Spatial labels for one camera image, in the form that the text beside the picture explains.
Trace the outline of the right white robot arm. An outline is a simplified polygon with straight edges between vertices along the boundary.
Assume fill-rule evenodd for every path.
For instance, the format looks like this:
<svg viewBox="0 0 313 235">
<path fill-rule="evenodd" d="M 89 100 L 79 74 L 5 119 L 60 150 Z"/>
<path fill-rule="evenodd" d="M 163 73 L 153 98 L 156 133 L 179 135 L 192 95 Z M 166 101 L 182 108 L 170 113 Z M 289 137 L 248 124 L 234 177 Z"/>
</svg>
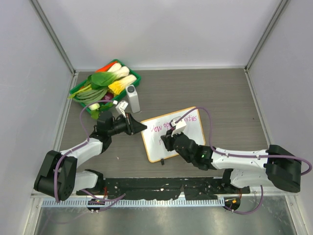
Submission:
<svg viewBox="0 0 313 235">
<path fill-rule="evenodd" d="M 224 170 L 221 188 L 233 193 L 238 188 L 250 186 L 275 186 L 292 193 L 300 191 L 301 161 L 284 148 L 271 144 L 267 150 L 251 152 L 224 150 L 199 145 L 184 133 L 172 134 L 169 130 L 161 136 L 167 151 L 176 151 L 187 163 L 200 170 Z"/>
</svg>

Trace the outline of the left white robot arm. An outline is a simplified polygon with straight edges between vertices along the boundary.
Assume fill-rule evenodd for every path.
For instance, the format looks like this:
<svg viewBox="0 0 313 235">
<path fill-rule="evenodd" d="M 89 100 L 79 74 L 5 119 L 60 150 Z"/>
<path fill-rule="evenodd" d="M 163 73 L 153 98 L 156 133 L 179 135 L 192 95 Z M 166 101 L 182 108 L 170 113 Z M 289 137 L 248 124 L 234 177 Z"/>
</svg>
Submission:
<svg viewBox="0 0 313 235">
<path fill-rule="evenodd" d="M 105 152 L 112 143 L 114 135 L 125 133 L 134 135 L 147 129 L 147 126 L 136 121 L 130 113 L 119 115 L 102 112 L 93 132 L 79 145 L 61 152 L 47 152 L 34 183 L 34 189 L 59 201 L 67 200 L 77 191 L 100 195 L 105 187 L 102 173 L 86 169 L 77 172 L 77 167 L 92 157 Z"/>
</svg>

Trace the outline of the yellow framed whiteboard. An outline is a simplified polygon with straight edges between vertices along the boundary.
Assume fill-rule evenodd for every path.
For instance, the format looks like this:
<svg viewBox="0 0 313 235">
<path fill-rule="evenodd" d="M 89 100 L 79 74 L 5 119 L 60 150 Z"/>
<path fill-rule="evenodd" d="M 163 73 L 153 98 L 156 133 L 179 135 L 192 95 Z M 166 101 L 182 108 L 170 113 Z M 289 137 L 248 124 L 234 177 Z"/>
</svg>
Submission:
<svg viewBox="0 0 313 235">
<path fill-rule="evenodd" d="M 167 113 L 158 117 L 150 118 L 141 123 L 147 126 L 147 129 L 142 131 L 142 138 L 147 152 L 148 160 L 152 163 L 162 159 L 177 156 L 176 151 L 167 151 L 160 136 L 165 135 L 170 129 L 170 121 L 184 115 L 192 107 L 183 110 L 178 110 L 172 113 Z M 202 129 L 201 118 L 198 110 L 194 110 L 184 117 L 186 128 L 183 133 L 188 138 L 194 140 L 197 144 L 205 145 L 205 137 Z"/>
</svg>

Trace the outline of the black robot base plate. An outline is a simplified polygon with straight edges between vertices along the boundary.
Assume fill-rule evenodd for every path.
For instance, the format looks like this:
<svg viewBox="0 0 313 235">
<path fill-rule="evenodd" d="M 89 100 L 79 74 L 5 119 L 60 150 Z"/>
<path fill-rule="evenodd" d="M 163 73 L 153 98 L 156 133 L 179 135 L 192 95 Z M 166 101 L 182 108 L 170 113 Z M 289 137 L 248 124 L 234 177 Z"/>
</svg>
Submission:
<svg viewBox="0 0 313 235">
<path fill-rule="evenodd" d="M 189 178 L 107 178 L 93 195 L 114 199 L 125 194 L 124 200 L 176 200 L 184 193 L 186 200 L 216 199 L 218 194 L 249 194 L 250 188 L 238 189 L 213 177 Z"/>
</svg>

